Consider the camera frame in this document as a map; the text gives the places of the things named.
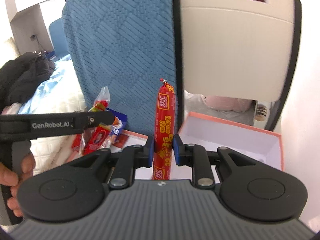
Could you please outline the person left hand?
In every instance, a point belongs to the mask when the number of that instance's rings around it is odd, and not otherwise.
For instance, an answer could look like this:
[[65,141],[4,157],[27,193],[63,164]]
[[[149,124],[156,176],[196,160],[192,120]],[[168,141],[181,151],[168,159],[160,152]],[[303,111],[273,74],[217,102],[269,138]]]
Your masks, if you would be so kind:
[[36,166],[35,158],[31,151],[23,158],[21,162],[22,174],[18,176],[15,172],[9,170],[1,163],[1,185],[10,188],[11,197],[7,200],[7,207],[13,211],[16,217],[22,217],[23,212],[18,204],[17,191],[20,185],[33,176],[33,170]]

